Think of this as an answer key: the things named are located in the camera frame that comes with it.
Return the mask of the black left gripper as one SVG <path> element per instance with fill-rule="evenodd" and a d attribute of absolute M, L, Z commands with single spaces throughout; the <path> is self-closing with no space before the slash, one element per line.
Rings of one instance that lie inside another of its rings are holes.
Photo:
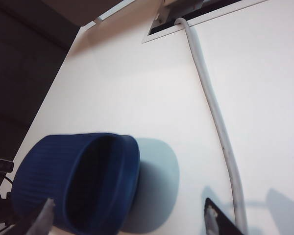
<path fill-rule="evenodd" d="M 8 181 L 13 185 L 6 173 L 13 171 L 14 163 L 8 160 L 0 159 L 0 179 Z M 11 201 L 11 192 L 6 193 L 6 198 L 0 195 L 0 233 L 5 232 L 17 223 L 17 215 L 15 214 Z"/>

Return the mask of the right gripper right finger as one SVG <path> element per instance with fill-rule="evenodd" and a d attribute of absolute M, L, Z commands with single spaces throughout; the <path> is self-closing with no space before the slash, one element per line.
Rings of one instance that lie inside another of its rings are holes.
<path fill-rule="evenodd" d="M 209 198 L 205 199 L 204 221 L 207 235 L 245 235 L 245 209 L 234 203 L 235 223 Z"/>

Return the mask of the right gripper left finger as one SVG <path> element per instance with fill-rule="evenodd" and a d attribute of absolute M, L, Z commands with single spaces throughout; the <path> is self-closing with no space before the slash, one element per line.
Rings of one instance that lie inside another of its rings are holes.
<path fill-rule="evenodd" d="M 27 235 L 48 235 L 54 220 L 54 200 L 48 198 L 38 217 L 26 232 Z"/>

